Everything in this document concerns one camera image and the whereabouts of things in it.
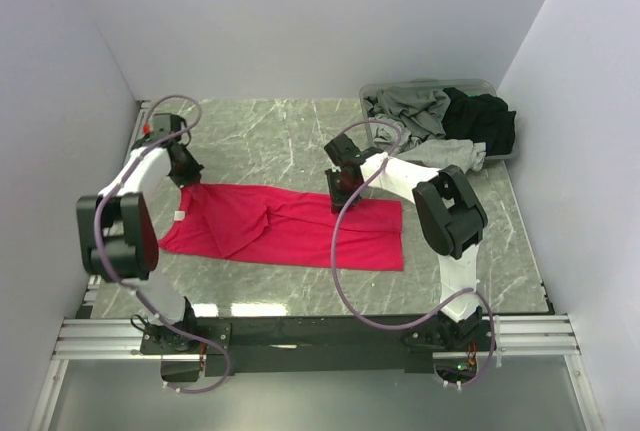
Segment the red t-shirt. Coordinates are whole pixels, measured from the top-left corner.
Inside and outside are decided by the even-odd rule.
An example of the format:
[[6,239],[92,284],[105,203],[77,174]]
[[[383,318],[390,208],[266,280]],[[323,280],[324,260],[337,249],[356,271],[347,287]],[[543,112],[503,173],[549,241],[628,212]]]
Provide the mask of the red t-shirt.
[[[269,265],[327,268],[337,214],[326,194],[240,184],[198,184],[181,192],[162,250]],[[402,205],[363,199],[346,213],[337,244],[341,269],[404,268]]]

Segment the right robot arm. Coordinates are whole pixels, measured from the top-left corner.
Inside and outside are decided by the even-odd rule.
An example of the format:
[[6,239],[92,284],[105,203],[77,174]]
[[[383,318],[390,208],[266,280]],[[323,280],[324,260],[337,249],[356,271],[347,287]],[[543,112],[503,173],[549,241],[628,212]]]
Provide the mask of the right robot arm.
[[[330,245],[336,291],[360,322],[384,331],[412,330],[430,346],[460,350],[484,331],[489,308],[477,292],[477,256],[487,214],[457,166],[427,168],[392,157],[376,148],[359,149],[344,133],[324,147],[334,167],[325,172],[332,211],[337,214]],[[439,260],[439,305],[411,322],[391,325],[360,314],[348,301],[337,273],[337,244],[342,221],[361,192],[373,187],[414,204],[422,234]]]

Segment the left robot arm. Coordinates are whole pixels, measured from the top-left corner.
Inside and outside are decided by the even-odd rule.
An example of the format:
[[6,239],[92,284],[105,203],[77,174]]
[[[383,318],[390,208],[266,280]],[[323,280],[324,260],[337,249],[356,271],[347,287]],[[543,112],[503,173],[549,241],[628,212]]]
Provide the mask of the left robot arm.
[[186,353],[198,346],[200,329],[189,300],[157,270],[159,244],[147,200],[168,177],[179,188],[198,184],[203,166],[188,150],[184,118],[155,115],[116,178],[76,204],[81,258],[90,276],[115,283],[146,311],[130,318],[143,337],[164,350]]

